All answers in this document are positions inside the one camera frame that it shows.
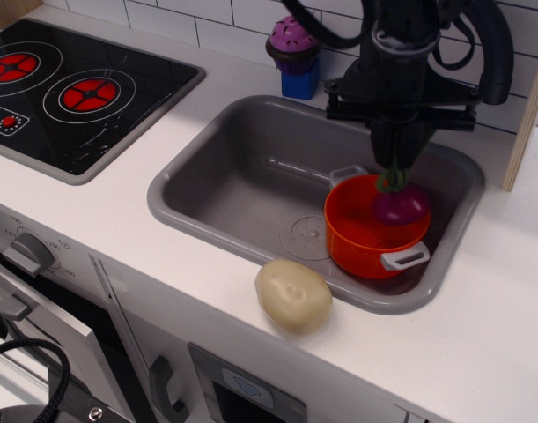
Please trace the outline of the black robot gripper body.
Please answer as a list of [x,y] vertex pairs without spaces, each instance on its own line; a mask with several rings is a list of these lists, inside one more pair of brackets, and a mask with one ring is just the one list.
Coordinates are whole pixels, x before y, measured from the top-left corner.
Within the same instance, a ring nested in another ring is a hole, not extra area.
[[472,130],[481,94],[439,75],[428,56],[380,53],[365,41],[342,78],[325,83],[327,118],[371,123],[425,123],[433,129]]

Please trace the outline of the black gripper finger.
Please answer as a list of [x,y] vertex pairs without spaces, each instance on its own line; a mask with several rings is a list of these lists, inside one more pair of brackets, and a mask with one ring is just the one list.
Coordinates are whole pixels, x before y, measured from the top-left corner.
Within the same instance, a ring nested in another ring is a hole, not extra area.
[[397,128],[390,122],[374,119],[371,122],[371,143],[375,161],[381,166],[391,166],[394,162]]
[[429,122],[411,122],[402,125],[399,128],[397,145],[398,168],[411,169],[435,131]]

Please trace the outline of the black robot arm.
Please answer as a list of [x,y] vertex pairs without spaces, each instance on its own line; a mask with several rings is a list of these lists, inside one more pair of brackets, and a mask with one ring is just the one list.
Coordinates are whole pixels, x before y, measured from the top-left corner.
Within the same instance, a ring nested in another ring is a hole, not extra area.
[[365,123],[375,161],[406,170],[436,130],[472,130],[482,95],[429,64],[440,39],[436,2],[365,1],[363,7],[359,58],[324,85],[327,116]]

